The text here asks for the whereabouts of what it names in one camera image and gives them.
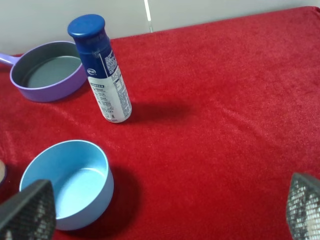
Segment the frying pan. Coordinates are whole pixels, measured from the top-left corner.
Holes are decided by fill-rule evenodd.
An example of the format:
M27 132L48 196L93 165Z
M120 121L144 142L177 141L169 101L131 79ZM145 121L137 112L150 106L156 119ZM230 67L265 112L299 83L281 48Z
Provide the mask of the frying pan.
M64 98L87 80L76 45L69 41L49 42L21 57L0 53L0 63L12 66L11 82L34 102Z

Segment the pan handle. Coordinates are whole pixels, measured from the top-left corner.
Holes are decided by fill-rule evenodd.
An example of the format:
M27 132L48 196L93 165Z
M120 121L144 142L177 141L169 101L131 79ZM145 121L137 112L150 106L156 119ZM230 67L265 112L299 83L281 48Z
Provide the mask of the pan handle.
M0 53L0 63L13 66L19 61L20 57L10 56L7 54Z

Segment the bowl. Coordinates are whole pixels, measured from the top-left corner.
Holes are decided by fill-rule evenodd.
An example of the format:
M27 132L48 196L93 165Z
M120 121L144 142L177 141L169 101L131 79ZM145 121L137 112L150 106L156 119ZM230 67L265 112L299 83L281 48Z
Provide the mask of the bowl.
M24 171L19 191L40 179L52 183L59 230L93 223L107 209L114 192L107 156L85 140L63 141L41 152Z

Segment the mesh pad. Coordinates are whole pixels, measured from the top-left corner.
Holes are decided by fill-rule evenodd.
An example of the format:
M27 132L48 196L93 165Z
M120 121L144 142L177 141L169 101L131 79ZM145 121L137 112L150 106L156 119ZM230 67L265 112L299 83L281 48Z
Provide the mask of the mesh pad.
M53 187L38 180L0 205L0 240L50 240L56 227Z
M320 240L320 181L295 173L286 205L286 220L294 240Z

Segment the table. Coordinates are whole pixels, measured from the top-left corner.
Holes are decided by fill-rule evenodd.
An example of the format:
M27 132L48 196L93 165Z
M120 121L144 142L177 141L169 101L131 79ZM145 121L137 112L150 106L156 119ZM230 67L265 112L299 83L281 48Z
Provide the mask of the table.
M115 190L92 225L57 240L290 240L291 176L320 178L320 10L299 7L112 40L132 102L106 121L89 84L26 100L0 67L0 203L45 148L83 139Z

